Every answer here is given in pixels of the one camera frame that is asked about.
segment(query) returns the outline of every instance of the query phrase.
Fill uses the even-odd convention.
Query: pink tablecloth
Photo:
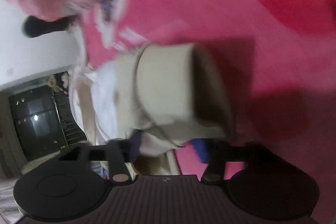
[[[231,98],[236,142],[262,141],[312,175],[320,186],[313,217],[321,224],[334,218],[336,0],[107,0],[104,5],[83,18],[94,66],[146,41],[206,45]]]

